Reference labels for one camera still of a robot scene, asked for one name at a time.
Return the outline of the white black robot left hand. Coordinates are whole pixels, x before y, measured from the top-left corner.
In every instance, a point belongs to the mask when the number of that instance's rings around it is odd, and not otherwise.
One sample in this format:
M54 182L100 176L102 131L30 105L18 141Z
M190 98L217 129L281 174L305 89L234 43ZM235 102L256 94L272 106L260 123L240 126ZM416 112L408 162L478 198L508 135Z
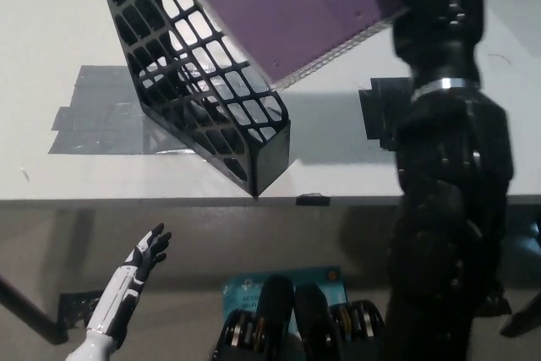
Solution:
M167 257L172 234L160 223L134 246L108 282L87 329L109 336L118 350L128 333L134 310L155 266Z

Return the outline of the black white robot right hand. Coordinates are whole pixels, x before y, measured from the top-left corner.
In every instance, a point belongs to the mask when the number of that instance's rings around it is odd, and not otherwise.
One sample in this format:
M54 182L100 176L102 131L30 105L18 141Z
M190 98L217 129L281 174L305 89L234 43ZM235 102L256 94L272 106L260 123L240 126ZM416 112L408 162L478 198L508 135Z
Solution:
M452 79L480 85L476 45L484 34L484 0L401 0L392 26L395 54L411 69L413 88Z

